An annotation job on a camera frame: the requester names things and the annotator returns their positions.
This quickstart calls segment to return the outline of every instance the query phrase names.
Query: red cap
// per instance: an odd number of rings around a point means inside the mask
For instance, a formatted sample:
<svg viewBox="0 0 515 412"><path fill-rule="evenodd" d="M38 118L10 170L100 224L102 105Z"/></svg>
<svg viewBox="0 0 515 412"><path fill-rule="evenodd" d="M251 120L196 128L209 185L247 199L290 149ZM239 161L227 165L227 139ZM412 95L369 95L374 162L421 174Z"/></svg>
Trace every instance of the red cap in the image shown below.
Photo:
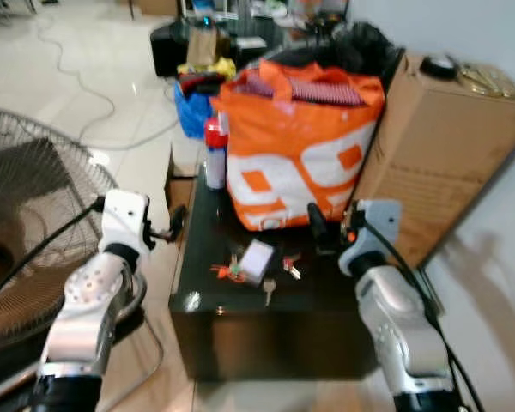
<svg viewBox="0 0 515 412"><path fill-rule="evenodd" d="M217 118L209 118L204 126L204 138L209 148L224 148L227 146L228 135L220 135L220 124Z"/></svg>

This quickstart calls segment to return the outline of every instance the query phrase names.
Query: power cord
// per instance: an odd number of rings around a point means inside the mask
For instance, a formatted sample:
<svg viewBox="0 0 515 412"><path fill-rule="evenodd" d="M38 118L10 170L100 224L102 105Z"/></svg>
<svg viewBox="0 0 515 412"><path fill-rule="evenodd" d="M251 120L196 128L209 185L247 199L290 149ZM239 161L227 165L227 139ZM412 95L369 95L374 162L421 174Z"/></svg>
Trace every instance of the power cord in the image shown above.
<svg viewBox="0 0 515 412"><path fill-rule="evenodd" d="M429 299L429 297L424 292L420 283L415 279L414 272L409 267L409 265L406 263L404 258L398 252L398 250L395 248L395 246L389 240L387 240L385 238L385 236L383 234L381 234L381 232L378 229L376 229L376 227L374 227L366 219L364 219L363 225L366 229L368 229L370 231L370 233L372 233L376 237L376 239L378 239L381 242L382 245L385 246L385 248L390 252L390 254L393 255L393 257L398 261L398 263L402 266L403 271L406 272L405 277L407 277L407 279L410 281L412 286L416 289L416 291L420 295L421 299L423 300L427 321L429 321L429 323L432 325L432 327L434 327L436 329L436 331L439 332L440 338L442 339L442 341L446 347L446 352L448 353L448 359L450 361L450 369L451 369L452 375L454 376L454 385L456 387L457 395L460 398L459 399L460 402L462 402L462 396L461 396L461 392L460 392L458 384L457 384L457 376L454 373L454 368L456 368L459 371L460 375L462 376L462 379L463 379L468 391L470 392L471 398L473 399L473 403L475 404L477 411L485 412L485 409L482 406L481 399L479 398L479 396L475 390L475 387L471 383L471 379L470 379L469 375L465 372L462 362L458 359L458 357L456 356L456 354L454 353L454 351L448 344L448 341L446 341L445 334L443 333L443 331L440 327L440 323L439 323L439 320L437 319L437 314L435 312L433 304L432 304L431 300Z"/></svg>
<svg viewBox="0 0 515 412"><path fill-rule="evenodd" d="M102 212L105 206L105 197L97 197L95 201L90 204L87 208L85 208L78 215L73 217L70 221L62 225L59 229L53 232L50 236L42 240L38 243L27 255L23 257L10 271L9 273L2 279L0 282L0 291L11 281L15 275L17 275L20 270L31 262L39 253L41 253L53 240L55 240L61 233L65 232L69 227L75 225L86 216L88 216L92 211Z"/></svg>
<svg viewBox="0 0 515 412"><path fill-rule="evenodd" d="M82 74L81 74L80 70L67 70L67 69L65 69L63 67L63 65L62 65L63 55L64 55L64 46L63 46L63 44L61 44L59 41L57 41L55 39L50 39L50 38L47 38L47 37L44 36L44 33L49 31L53 26L54 26L54 20L53 20L53 18L50 18L50 24L47 27L38 27L37 33L36 33L36 37L42 43L47 44L47 45L54 45L59 50L58 59L57 59L57 62L56 62L56 69L58 70L58 72L63 73L64 75L67 75L67 76L75 77L75 79L78 82L78 85L80 86L81 90L83 90L83 91L85 91L87 93L90 93L90 94L92 94L93 96L96 96L99 99L104 100L110 106L110 110L106 114L101 115L101 116L99 116L97 118L93 118L92 120L90 120L88 123L86 123L82 127L82 129L80 130L80 134L78 135L78 142L80 144L82 144L82 140L84 139L84 136L86 135L88 130L91 129L96 124L111 118L114 115L114 113L116 113L117 107L114 104L114 101L112 101L112 99L110 97L106 96L105 94L99 93L99 92L89 88L88 86L86 86L84 84L84 81L82 80ZM169 88L171 88L173 86L173 84L171 82L167 81L167 86ZM171 98L169 98L169 96L167 96L167 90L169 88L165 88L164 89L164 95L166 96L167 100L170 103L174 103L173 100ZM143 139L141 139L141 140L139 140L137 142L134 142L132 144L127 144L127 145L124 145L124 146L100 146L100 145L91 145L91 144L87 145L86 144L84 146L86 146L88 148L97 149L97 150L110 150L110 151L132 150L134 148L139 148L139 147L143 146L144 144L152 142L154 139L157 139L158 137L162 136L167 131L173 129L178 122L179 122L179 119L176 118L168 126L162 128L162 129L156 131L155 133L151 134L150 136L145 137L145 138L143 138Z"/></svg>

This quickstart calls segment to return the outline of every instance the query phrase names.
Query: black cable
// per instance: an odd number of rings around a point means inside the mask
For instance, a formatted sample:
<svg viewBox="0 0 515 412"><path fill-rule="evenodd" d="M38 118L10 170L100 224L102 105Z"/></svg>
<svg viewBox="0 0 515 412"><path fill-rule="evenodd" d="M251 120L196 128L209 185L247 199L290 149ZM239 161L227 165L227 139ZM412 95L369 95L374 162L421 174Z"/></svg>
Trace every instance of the black cable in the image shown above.
<svg viewBox="0 0 515 412"><path fill-rule="evenodd" d="M426 293L421 288L420 283L415 279L414 272L409 267L409 265L406 263L404 258L398 252L398 250L395 249L395 246L393 246L393 244L389 240L387 240L385 238L385 236L383 234L381 234L378 229L376 229L376 227L374 227L366 219L363 221L363 224L364 224L364 227L366 229L368 229L370 231L370 233L373 234L376 237L376 239L378 239L381 242L381 244L383 246L385 246L385 248L389 251L389 253L391 255L393 255L393 257L402 266L402 269L404 270L404 272L406 272L405 277L412 284L412 286L415 288L416 292L420 295L421 299L423 300L426 319L432 325L432 327L434 327L434 329L436 329L436 331L439 332L440 338L442 339L442 341L446 347L446 352L448 353L448 359L449 359L449 366L451 369L452 376L454 377L454 386L455 386L457 395L459 397L460 403L463 402L462 394L461 394L461 391L457 384L457 377L456 377L456 374L454 373L454 367L452 364L454 364L456 366L456 369L460 372L460 375L463 378L465 386L467 387L468 391L470 392L471 398L473 399L473 403L475 404L477 411L485 412L484 407L482 406L481 399L479 398L478 394L476 393L475 387L471 383L471 379L470 379L469 375L465 372L462 363L457 358L456 354L454 353L454 351L451 349L450 345L446 341L445 334L443 333L443 331L440 327L440 323L439 323L439 320L437 319L437 314L433 308L431 300L429 299L429 297L426 295Z"/></svg>
<svg viewBox="0 0 515 412"><path fill-rule="evenodd" d="M87 208L85 208L82 212L72 218L70 221L62 225L58 230L53 232L50 236L42 240L38 243L27 255L23 257L9 273L2 279L0 282L0 291L3 289L9 281L11 281L17 273L29 263L31 260L36 258L36 256L41 253L46 246L48 246L53 240L55 240L61 233L67 230L69 227L75 225L82 219L84 219L87 215L89 215L93 210L95 211L103 211L103 207L105 205L105 198L98 197L92 204L90 204Z"/></svg>

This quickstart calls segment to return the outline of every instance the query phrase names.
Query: striped fabric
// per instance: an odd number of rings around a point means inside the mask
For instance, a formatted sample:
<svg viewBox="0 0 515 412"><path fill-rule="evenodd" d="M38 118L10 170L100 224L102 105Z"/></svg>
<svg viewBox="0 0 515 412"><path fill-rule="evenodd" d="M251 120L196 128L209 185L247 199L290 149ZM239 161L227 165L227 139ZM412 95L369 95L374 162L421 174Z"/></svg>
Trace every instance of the striped fabric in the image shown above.
<svg viewBox="0 0 515 412"><path fill-rule="evenodd" d="M345 83L303 82L293 77L288 79L292 85L294 100L335 106L362 106L365 104L356 90ZM252 70L246 78L246 84L239 85L236 90L263 97L273 97L275 92L259 77L257 70Z"/></svg>

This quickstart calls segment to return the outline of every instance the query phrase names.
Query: cardboard box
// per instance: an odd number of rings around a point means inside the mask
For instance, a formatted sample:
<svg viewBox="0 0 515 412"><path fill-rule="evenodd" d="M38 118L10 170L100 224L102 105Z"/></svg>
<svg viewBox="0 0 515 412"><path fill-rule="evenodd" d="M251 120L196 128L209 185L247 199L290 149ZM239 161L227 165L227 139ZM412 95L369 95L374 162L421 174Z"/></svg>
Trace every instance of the cardboard box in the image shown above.
<svg viewBox="0 0 515 412"><path fill-rule="evenodd" d="M178 2L176 0L137 0L137 3L144 15L178 16Z"/></svg>
<svg viewBox="0 0 515 412"><path fill-rule="evenodd" d="M515 100L489 98L402 59L354 199L403 203L397 249L416 266L515 149Z"/></svg>

